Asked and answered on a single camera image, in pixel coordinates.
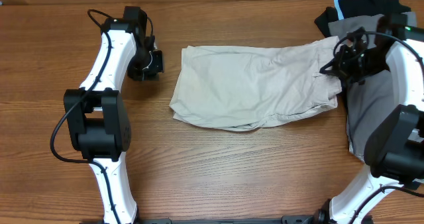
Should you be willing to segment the beige shorts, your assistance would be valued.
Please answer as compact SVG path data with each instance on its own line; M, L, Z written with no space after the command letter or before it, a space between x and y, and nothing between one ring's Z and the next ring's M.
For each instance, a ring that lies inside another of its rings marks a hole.
M338 78L320 73L339 41L332 36L285 48L188 46L170 108L198 127L251 131L337 108Z

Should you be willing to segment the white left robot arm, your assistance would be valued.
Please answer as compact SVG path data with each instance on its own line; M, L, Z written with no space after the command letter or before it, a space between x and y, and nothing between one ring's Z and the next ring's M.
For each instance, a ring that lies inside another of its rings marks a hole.
M126 6L123 16L106 15L101 47L95 63L77 89L64 94L64 116L73 148L81 163L92 169L101 194L102 223L140 223L138 205L131 194L126 154L131 124L121 96L126 77L155 80L164 72L152 20L140 7Z

